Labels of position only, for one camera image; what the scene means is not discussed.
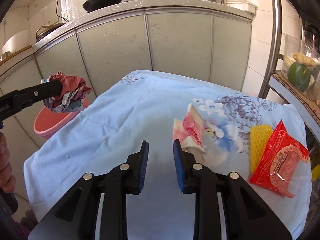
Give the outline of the person's left hand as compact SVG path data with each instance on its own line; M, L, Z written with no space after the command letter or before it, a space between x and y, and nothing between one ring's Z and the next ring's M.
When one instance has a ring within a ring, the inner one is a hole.
M0 137L0 187L5 193L13 193L16 187L16 178L12 173L12 166L9 162L10 151L7 147L5 135Z

